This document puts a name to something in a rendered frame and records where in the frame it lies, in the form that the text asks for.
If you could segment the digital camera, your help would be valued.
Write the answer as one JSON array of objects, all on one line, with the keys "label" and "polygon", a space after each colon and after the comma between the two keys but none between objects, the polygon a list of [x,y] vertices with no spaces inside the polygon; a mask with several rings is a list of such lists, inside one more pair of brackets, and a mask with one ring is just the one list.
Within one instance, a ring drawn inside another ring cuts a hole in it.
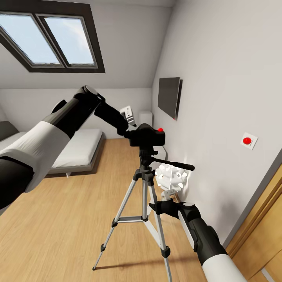
[{"label": "digital camera", "polygon": [[140,141],[133,141],[129,139],[130,146],[144,147],[144,146],[164,146],[165,145],[165,132],[163,128],[158,130],[153,129],[149,124],[142,123],[136,130],[131,131]]}]

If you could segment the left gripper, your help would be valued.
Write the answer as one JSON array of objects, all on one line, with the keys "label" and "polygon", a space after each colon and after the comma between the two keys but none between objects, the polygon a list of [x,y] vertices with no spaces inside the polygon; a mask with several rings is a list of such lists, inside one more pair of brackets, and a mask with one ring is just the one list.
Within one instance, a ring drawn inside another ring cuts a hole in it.
[{"label": "left gripper", "polygon": [[140,139],[132,134],[129,130],[126,131],[129,128],[129,123],[115,108],[112,109],[111,113],[104,121],[115,127],[117,129],[118,135],[123,135],[125,138],[131,139],[133,141],[140,141]]}]

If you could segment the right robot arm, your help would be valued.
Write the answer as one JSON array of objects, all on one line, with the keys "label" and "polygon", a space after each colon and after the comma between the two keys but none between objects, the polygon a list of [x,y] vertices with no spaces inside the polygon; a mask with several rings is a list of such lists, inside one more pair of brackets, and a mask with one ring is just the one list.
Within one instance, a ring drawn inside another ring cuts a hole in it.
[{"label": "right robot arm", "polygon": [[149,206],[157,215],[166,213],[180,220],[208,282],[248,282],[226,250],[220,244],[214,228],[201,218],[200,211],[191,202],[174,202],[170,198],[175,189],[164,191],[161,201]]}]

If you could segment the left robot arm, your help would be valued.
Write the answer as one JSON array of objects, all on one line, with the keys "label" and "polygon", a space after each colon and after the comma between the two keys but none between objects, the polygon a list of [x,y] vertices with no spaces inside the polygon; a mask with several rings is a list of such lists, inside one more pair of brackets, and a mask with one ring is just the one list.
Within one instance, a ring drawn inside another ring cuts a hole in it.
[{"label": "left robot arm", "polygon": [[140,141],[129,130],[135,125],[130,106],[119,111],[88,85],[69,102],[60,101],[35,127],[0,151],[0,216],[22,194],[35,189],[45,178],[65,146],[94,112],[117,129],[118,135]]}]

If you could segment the camera tripod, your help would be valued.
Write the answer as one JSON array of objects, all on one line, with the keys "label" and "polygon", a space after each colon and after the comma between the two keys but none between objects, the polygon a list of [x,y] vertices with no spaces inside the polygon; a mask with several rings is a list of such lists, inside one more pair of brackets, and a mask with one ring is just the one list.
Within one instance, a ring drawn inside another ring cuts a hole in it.
[{"label": "camera tripod", "polygon": [[[124,200],[122,201],[122,204],[119,208],[119,211],[116,215],[116,217],[112,221],[111,230],[108,234],[108,237],[104,244],[101,245],[101,253],[98,257],[98,260],[95,264],[95,266],[92,268],[94,271],[96,269],[96,266],[101,258],[102,253],[105,251],[106,245],[110,239],[110,236],[114,230],[114,228],[118,225],[118,223],[131,223],[131,222],[143,222],[157,244],[159,245],[161,249],[161,254],[164,257],[168,281],[172,282],[172,276],[170,272],[169,262],[168,262],[168,256],[170,255],[170,248],[169,246],[166,246],[165,244],[165,238],[163,233],[163,228],[161,224],[161,218],[160,215],[157,215],[154,211],[155,221],[157,225],[157,231],[152,225],[152,223],[149,221],[148,217],[152,211],[152,208],[148,205],[147,206],[147,196],[148,196],[148,187],[150,191],[151,201],[150,204],[154,204],[157,202],[157,195],[155,193],[155,187],[154,187],[154,176],[155,176],[155,170],[152,171],[152,167],[149,165],[152,162],[159,162],[164,163],[168,165],[173,165],[177,168],[182,168],[184,170],[195,170],[194,165],[184,164],[184,163],[178,163],[178,162],[171,162],[171,161],[165,161],[161,159],[156,159],[154,157],[151,157],[152,155],[157,155],[158,151],[154,151],[153,146],[144,146],[139,148],[139,157],[140,157],[140,167],[136,170],[133,180],[128,188],[128,191],[124,197]],[[143,181],[143,193],[142,193],[142,216],[130,216],[130,217],[120,217],[122,211],[124,210],[124,207],[131,195],[131,192],[133,191],[133,188],[138,181],[139,178],[142,178]]]}]

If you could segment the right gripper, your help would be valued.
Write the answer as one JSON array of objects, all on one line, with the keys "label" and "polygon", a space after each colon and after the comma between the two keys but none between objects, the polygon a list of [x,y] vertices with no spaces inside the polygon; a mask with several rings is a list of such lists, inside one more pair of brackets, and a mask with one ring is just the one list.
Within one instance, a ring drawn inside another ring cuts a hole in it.
[{"label": "right gripper", "polygon": [[173,199],[170,199],[169,201],[162,201],[161,200],[161,201],[158,201],[154,204],[149,203],[149,206],[156,212],[157,215],[166,213],[166,214],[172,216],[171,213],[170,213],[170,207],[173,203],[174,203]]}]

